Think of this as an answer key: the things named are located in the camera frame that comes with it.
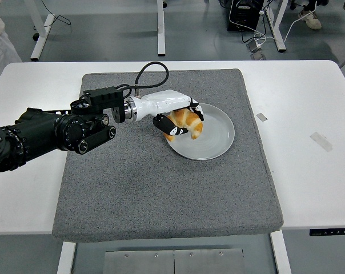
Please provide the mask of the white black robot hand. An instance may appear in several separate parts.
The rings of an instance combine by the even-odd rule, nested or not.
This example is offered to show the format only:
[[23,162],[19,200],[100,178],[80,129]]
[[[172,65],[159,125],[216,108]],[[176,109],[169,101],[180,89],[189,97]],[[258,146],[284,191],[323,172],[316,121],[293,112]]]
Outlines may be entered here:
[[130,98],[131,118],[139,121],[153,116],[153,124],[168,140],[174,136],[190,133],[192,139],[203,131],[203,110],[193,98],[174,90],[160,91],[141,98]]

